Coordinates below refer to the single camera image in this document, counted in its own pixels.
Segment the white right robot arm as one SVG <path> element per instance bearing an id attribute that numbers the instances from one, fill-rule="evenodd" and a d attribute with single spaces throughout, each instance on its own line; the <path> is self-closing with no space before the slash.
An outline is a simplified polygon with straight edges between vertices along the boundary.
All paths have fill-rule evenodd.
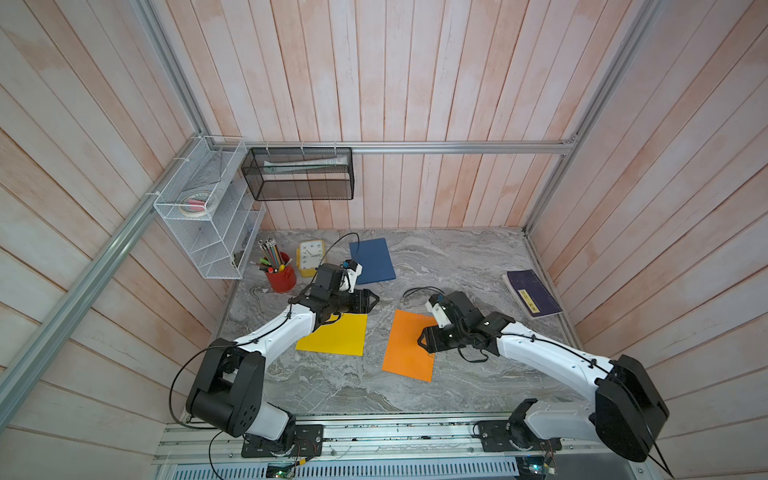
<path id="1" fill-rule="evenodd" d="M 522 401 L 503 421 L 481 421 L 477 435 L 487 451 L 531 451 L 547 442 L 600 442 L 613 453 L 643 462 L 651 455 L 670 412 L 643 365 L 627 355 L 617 360 L 591 355 L 534 332 L 493 312 L 467 321 L 450 319 L 426 327 L 418 345 L 429 353 L 473 347 L 532 367 L 582 397 L 580 403 Z"/>

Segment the blue paper document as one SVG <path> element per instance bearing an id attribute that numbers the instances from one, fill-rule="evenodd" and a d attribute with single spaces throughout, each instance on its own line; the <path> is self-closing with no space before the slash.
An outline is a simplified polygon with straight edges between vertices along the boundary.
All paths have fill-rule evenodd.
<path id="1" fill-rule="evenodd" d="M 384 238 L 352 242 L 349 248 L 351 259 L 363 267 L 357 279 L 358 285 L 396 279 L 388 244 Z"/>

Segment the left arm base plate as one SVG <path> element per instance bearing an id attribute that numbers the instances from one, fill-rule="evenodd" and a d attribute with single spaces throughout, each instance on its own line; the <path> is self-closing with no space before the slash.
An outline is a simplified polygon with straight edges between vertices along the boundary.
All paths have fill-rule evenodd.
<path id="1" fill-rule="evenodd" d="M 285 431 L 277 440 L 245 434 L 241 456 L 243 458 L 310 460 L 322 453 L 323 439 L 322 424 L 296 424 L 295 421 L 289 421 Z"/>

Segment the orange paper document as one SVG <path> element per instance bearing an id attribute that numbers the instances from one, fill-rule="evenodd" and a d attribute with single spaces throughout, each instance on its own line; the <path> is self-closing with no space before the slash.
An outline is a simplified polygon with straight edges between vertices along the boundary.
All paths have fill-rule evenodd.
<path id="1" fill-rule="evenodd" d="M 418 339 L 425 328 L 436 325 L 431 316 L 396 310 L 382 370 L 431 382 L 435 357 L 418 344 Z"/>

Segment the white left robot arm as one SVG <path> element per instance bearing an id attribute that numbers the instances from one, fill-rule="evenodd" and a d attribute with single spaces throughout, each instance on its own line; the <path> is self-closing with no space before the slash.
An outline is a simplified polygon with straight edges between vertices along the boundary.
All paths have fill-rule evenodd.
<path id="1" fill-rule="evenodd" d="M 283 438 L 291 415 L 263 400 L 266 370 L 299 340 L 336 323 L 342 314 L 371 312 L 379 297 L 356 287 L 362 272 L 363 266 L 351 259 L 324 263 L 273 320 L 234 341 L 213 341 L 205 349 L 186 411 L 232 437 Z"/>

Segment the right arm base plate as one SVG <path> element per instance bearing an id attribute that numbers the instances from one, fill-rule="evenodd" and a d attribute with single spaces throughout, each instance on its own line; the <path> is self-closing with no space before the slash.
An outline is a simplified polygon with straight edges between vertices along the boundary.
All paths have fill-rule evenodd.
<path id="1" fill-rule="evenodd" d="M 473 427 L 472 437 L 481 441 L 484 452 L 560 451 L 560 438 L 537 437 L 525 423 L 528 410 L 537 402 L 535 398 L 525 399 L 505 420 L 477 422 Z"/>

